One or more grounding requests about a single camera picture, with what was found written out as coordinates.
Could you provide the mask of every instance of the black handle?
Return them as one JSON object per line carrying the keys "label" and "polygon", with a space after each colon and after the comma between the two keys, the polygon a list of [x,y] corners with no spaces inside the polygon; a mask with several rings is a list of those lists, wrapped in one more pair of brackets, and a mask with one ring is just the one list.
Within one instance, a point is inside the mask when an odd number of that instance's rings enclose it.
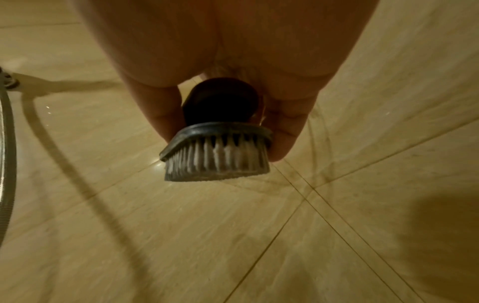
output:
{"label": "black handle", "polygon": [[258,93],[234,78],[213,78],[196,85],[183,104],[188,126],[205,122],[248,122],[259,106]]}

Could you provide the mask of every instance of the metal hose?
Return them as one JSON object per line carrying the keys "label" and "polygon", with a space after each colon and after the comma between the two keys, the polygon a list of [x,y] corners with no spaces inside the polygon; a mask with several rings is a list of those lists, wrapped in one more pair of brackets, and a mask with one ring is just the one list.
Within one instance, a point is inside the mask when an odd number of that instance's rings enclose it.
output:
{"label": "metal hose", "polygon": [[0,74],[0,247],[10,222],[16,190],[16,140],[11,103]]}

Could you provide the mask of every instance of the gray bristle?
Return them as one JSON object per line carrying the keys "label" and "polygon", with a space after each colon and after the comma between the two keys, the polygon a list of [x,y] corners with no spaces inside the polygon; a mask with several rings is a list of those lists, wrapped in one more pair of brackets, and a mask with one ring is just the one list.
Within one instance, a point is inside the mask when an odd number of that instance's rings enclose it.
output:
{"label": "gray bristle", "polygon": [[166,161],[167,181],[209,181],[266,174],[269,162],[260,137],[228,134],[195,139]]}

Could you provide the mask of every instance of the human hand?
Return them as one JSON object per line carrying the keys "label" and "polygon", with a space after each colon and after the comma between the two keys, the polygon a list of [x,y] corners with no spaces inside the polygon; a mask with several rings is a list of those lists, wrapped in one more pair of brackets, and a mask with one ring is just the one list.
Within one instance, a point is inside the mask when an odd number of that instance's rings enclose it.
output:
{"label": "human hand", "polygon": [[263,100],[274,162],[293,147],[377,0],[70,2],[165,140],[186,126],[178,84],[235,77]]}

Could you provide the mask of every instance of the scrub brush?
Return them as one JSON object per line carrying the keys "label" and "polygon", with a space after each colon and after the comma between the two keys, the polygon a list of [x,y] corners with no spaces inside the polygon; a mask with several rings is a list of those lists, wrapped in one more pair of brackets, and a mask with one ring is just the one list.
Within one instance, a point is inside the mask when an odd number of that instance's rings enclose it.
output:
{"label": "scrub brush", "polygon": [[259,97],[249,84],[213,78],[196,85],[185,103],[187,127],[160,153],[165,181],[212,181],[266,174],[272,132],[248,123]]}

